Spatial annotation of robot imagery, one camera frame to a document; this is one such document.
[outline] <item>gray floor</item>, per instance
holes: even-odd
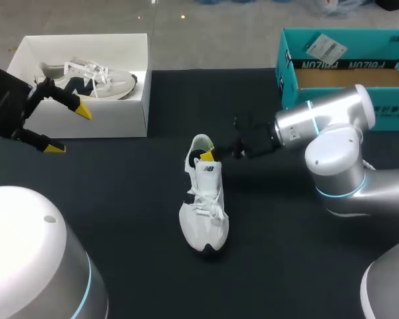
[[[169,70],[275,66],[283,27],[399,28],[399,11],[372,4],[329,19],[309,13],[307,1],[0,0],[0,67],[25,35],[148,33],[152,69]]]

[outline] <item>teal shoe box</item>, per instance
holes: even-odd
[[[347,48],[332,65],[307,53],[320,35]],[[283,29],[276,77],[284,109],[363,84],[374,104],[374,130],[399,131],[399,30]]]

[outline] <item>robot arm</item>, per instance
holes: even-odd
[[[65,146],[46,135],[39,135],[23,128],[25,120],[44,98],[53,98],[69,110],[88,118],[90,111],[74,94],[57,88],[50,78],[32,87],[0,70],[0,136],[20,140],[35,146],[41,152],[65,152]]]
[[[333,214],[399,217],[399,169],[366,169],[360,133],[328,128],[307,147],[305,159],[320,198]]]
[[[375,125],[374,108],[362,85],[279,111],[274,122],[235,119],[240,139],[235,157],[307,146],[305,160],[319,196],[336,215],[399,217],[399,169],[371,170],[361,153],[363,132]]]

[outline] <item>white sneaker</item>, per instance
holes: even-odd
[[[207,255],[220,250],[229,232],[229,217],[224,211],[221,163],[205,161],[204,154],[213,142],[204,134],[192,141],[186,156],[185,172],[191,177],[191,189],[180,207],[180,227],[189,245]]]
[[[67,92],[89,98],[118,100],[133,91],[138,79],[128,71],[109,69],[93,61],[73,58],[64,65],[39,65],[43,74],[55,81],[55,85]],[[36,82],[44,81],[39,76]]]

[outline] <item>plastic bag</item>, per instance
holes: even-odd
[[[359,6],[369,0],[309,0],[315,2],[315,9],[320,15],[329,17],[345,17],[355,12]]]

